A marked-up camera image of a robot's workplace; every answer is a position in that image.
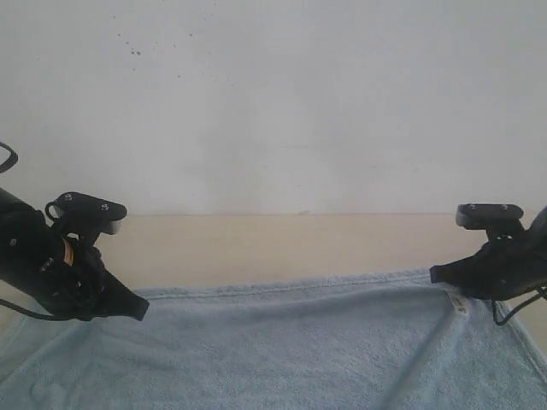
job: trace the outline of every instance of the orange tape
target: orange tape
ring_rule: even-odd
[[[65,239],[62,241],[65,243],[65,263],[71,267],[74,264],[74,251],[70,243]]]

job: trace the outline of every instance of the light blue towel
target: light blue towel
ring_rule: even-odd
[[[140,294],[142,323],[15,324],[0,408],[547,408],[520,323],[426,271]]]

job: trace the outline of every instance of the white wall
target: white wall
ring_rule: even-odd
[[[1,185],[134,214],[538,209],[546,15],[544,0],[3,0],[0,140],[21,163]]]

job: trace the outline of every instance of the towel tag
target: towel tag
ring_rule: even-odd
[[[452,302],[454,309],[459,314],[462,314],[464,316],[469,316],[469,308],[462,294],[454,289],[446,289],[446,293],[448,294],[448,297],[450,301]]]

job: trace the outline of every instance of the black cable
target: black cable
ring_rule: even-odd
[[[0,147],[6,149],[9,152],[9,158],[2,165],[0,165],[0,173],[5,173],[17,163],[19,157],[17,156],[15,151],[13,151],[11,147],[9,147],[9,145],[7,145],[6,143],[0,142]]]
[[[15,305],[12,302],[8,302],[4,299],[0,299],[0,306],[4,306],[8,309],[15,310],[17,313],[24,314],[29,318],[38,319],[38,320],[47,320],[49,322],[64,322],[67,320],[78,319],[74,316],[52,316],[49,314],[36,313],[31,310],[25,309],[21,306]]]
[[[507,322],[509,322],[509,320],[513,316],[515,316],[518,312],[520,312],[520,310],[522,310],[523,308],[525,308],[528,305],[531,305],[535,301],[538,301],[542,297],[545,300],[547,300],[547,291],[544,288],[537,288],[537,291],[538,291],[537,295],[532,296],[530,299],[525,300],[519,306],[515,307],[511,312],[507,313],[505,318],[503,318],[502,320],[498,320],[498,318],[497,318],[497,304],[496,304],[496,301],[491,301],[491,303],[492,303],[492,313],[493,313],[494,322],[496,322],[496,325],[498,325],[498,326],[505,325]]]

